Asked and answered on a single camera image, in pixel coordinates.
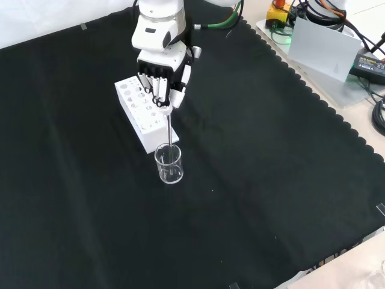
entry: white wall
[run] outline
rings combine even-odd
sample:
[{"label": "white wall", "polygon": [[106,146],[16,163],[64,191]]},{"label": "white wall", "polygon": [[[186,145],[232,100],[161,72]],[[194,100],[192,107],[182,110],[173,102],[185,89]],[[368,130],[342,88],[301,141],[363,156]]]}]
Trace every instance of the white wall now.
[{"label": "white wall", "polygon": [[0,0],[0,48],[95,20],[134,0]]}]

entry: robotic hand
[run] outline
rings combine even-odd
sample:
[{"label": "robotic hand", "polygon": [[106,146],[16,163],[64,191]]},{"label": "robotic hand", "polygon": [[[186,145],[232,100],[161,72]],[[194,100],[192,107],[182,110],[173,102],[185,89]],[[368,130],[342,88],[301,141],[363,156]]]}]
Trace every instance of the robotic hand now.
[{"label": "robotic hand", "polygon": [[183,0],[139,0],[140,16],[132,45],[141,49],[138,77],[153,102],[169,115],[186,93],[191,65],[201,49],[191,46]]}]

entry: black cloth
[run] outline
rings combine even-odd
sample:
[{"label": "black cloth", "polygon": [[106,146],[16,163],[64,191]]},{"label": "black cloth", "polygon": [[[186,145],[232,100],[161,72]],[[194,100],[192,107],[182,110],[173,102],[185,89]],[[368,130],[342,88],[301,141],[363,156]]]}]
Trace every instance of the black cloth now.
[{"label": "black cloth", "polygon": [[163,184],[114,88],[134,28],[127,9],[0,51],[0,288],[274,288],[384,223],[383,159],[244,21],[193,32]]}]

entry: white card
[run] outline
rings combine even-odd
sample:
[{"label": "white card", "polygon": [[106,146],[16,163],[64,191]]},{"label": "white card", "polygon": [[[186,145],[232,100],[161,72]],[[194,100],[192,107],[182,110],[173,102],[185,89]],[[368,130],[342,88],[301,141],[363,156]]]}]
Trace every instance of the white card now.
[{"label": "white card", "polygon": [[288,57],[344,82],[361,40],[297,18]]}]

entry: power adapter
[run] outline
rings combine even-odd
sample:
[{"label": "power adapter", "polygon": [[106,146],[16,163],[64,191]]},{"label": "power adapter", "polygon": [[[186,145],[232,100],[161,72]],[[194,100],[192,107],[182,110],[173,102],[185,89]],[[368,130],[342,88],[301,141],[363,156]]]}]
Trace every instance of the power adapter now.
[{"label": "power adapter", "polygon": [[371,83],[385,85],[385,62],[357,54],[349,74],[367,79]]}]

